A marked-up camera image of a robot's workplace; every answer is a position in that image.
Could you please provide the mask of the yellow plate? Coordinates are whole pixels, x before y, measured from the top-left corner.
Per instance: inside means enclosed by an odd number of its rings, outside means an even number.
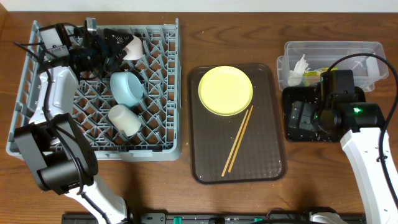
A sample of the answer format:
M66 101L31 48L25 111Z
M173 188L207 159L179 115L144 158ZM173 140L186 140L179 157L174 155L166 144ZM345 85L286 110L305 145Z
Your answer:
M220 116L242 112L251 102L254 90L249 77L232 66L210 69L200 79L198 96L203 106Z

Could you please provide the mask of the black tray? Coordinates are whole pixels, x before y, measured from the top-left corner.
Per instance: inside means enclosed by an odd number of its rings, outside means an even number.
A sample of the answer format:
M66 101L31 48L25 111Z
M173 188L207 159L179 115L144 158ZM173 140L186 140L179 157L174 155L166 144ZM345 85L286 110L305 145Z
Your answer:
M317 105L319 132L287 129L287 122L295 101ZM360 87L288 87L282 92L286 137L290 141L338 142L348 132L360 132L361 128L380 128L384 124L380 107L366 102Z

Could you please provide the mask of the crumpled white tissue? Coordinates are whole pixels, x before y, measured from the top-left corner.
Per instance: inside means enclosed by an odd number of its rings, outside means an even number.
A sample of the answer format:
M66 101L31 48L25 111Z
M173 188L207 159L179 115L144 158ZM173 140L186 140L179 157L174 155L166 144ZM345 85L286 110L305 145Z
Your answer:
M293 70L289 71L288 85L297 86L303 81L304 74L310 70L309 64L305 59L305 54L295 64Z

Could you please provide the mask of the yellow green snack wrapper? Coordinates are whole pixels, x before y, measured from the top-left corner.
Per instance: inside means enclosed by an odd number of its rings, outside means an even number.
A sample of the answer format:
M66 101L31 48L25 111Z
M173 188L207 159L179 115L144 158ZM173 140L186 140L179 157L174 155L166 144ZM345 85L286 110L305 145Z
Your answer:
M307 71L303 75L303 84L304 86L311 86L320 81L321 74L326 72L328 67L319 68L316 70Z

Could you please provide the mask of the brown serving tray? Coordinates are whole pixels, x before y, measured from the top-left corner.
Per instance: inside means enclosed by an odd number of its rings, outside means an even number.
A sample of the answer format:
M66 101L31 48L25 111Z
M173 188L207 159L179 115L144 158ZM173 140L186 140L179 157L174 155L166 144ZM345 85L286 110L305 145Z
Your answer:
M284 134L280 123L277 90L267 65L238 65L253 84L254 108L232 171L221 176L245 111L219 116L208 111L198 96L198 85L209 67L188 74L190 152L192 176L201 184L226 184L278 180L287 170Z

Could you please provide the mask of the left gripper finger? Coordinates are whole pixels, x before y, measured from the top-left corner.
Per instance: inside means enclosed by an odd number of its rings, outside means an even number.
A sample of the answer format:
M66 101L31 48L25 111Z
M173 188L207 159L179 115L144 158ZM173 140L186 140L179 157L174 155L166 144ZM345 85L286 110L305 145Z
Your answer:
M117 70L120 64L123 62L124 57L127 55L125 50L121 50L119 53L112 54L106 59L105 69Z
M134 36L125 32L119 32L112 29L104 29L103 35L106 43L113 52L123 50L132 40Z

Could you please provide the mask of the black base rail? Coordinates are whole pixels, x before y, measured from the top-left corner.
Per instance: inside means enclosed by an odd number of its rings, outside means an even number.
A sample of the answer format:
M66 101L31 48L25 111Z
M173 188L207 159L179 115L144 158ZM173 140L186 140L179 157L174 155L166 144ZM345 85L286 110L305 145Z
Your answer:
M146 224L174 224L174 223L227 223L227 224L238 224L238 223L253 223L260 222L262 220L275 220L275 219L289 219L290 220L302 220L309 221L310 215L314 215L315 212L335 212L330 207L315 207L311 210L297 212L287 211L281 208L274 208L267 214L260 215L220 215L220 214L165 214L165 213L144 213L139 218L137 216L131 223L146 223ZM343 221L347 223L366 223L366 217L362 214L342 214L340 215ZM96 218L88 213L76 213L76 214L63 214L61 223L73 224L73 223L97 223Z

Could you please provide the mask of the pink bowl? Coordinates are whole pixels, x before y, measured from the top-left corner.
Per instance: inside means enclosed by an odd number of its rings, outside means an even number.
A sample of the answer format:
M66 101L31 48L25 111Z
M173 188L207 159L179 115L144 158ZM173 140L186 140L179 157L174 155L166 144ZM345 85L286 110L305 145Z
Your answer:
M124 60L139 60L144 55L142 40L135 35L133 36L133 40L123 50L126 52Z

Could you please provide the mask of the wooden chopstick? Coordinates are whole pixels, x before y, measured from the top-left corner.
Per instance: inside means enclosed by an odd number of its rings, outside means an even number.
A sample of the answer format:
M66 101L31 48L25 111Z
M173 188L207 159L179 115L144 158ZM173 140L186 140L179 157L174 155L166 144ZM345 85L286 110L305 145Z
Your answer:
M236 145L237 145L237 142L238 142L238 137L239 137L239 135L241 134L241 131L242 131L242 129L243 129L243 126L244 126L246 117L247 117L247 115L248 115L248 112L249 112L249 110L247 109L246 112L245 112L244 118L243 118L243 120L242 120L242 122L241 122L241 124L240 124L240 127L239 127L239 129L238 129L238 132L237 132L237 134L236 134L236 137L235 137L235 139L234 139L234 143L233 143L233 145L232 145L232 147L231 147L231 150L230 150L230 152L229 152L229 156L228 156L228 158L227 158L227 160L226 160L226 163L225 163L225 165L224 165L223 171L222 171L222 173L221 173L221 176L222 176L222 177L224 177L224 175L225 175L225 173L226 173L226 170L227 170L227 168L228 168L228 166L229 166L229 163L230 163L230 161L231 161L231 158L232 158L234 149L235 149L235 147L236 147Z
M247 126L248 126L248 122L249 122L249 119L250 119L250 117L251 117L251 113L252 113L253 108L254 108L254 106L252 105L252 106L247 110L247 112L246 112L246 114L245 114L245 116L244 116L243 122L242 122L242 124L241 124L241 127L239 128L239 131L238 131L238 141L237 141L237 143L235 144L234 151L233 151L233 155L232 155L232 159L231 159L231 162L230 162L229 167L228 167L228 172L229 172L229 173L232 171L232 168L233 168L233 166L234 166L234 162L235 162L235 160L236 160L236 157L237 157L239 148L240 148L241 143L242 143L242 141L243 141L244 133L246 132L246 128L247 128Z

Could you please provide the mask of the grey plastic dishwasher rack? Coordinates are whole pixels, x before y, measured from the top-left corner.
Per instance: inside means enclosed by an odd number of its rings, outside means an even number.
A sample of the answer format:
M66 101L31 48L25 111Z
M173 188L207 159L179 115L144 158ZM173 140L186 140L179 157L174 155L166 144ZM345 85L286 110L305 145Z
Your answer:
M181 66L179 24L112 25L142 40L144 55L124 61L119 69L141 82L143 97L132 108L141 127L132 136L121 134L108 119L116 104L110 76L81 81L74 96L73 118L99 160L174 161L181 155Z

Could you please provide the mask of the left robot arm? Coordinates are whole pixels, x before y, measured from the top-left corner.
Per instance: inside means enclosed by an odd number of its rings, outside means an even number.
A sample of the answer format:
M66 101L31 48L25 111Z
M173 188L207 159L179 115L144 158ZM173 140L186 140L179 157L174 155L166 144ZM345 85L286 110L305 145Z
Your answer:
M98 223L132 223L126 201L99 176L96 154L73 119L73 100L86 73L101 78L127 55L134 36L112 29L96 30L88 19L67 32L67 23L39 30L39 52L21 44L38 63L40 93L29 123L14 131L14 141L41 190L72 198Z

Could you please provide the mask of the clear plastic waste bin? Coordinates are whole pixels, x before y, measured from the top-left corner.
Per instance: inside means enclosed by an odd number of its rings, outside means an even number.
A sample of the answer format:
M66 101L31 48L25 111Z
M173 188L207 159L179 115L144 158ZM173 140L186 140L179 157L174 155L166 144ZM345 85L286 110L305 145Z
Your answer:
M379 42L367 41L290 41L284 46L284 54L277 58L279 89L289 87L289 71L305 54L310 70L329 67L337 60L352 54L367 53L385 57ZM388 66L380 60L359 56L346 59L334 67L335 70L352 70L354 84L364 91L373 91L374 83L389 76ZM303 81L297 86L304 86Z

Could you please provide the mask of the white cup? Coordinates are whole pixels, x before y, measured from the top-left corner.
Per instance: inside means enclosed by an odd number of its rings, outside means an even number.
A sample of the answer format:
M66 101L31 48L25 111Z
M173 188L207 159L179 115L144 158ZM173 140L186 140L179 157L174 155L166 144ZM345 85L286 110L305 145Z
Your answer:
M108 113L108 118L116 129L126 136L133 136L141 128L139 117L124 105L112 107Z

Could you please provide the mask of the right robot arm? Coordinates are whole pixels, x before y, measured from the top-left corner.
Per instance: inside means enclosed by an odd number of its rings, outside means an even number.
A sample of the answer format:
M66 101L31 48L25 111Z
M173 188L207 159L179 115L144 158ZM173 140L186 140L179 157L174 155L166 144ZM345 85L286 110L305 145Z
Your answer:
M287 139L338 142L354 172L368 223L397 223L397 171L389 151L387 121L366 102L351 70L322 73L313 86L282 92Z

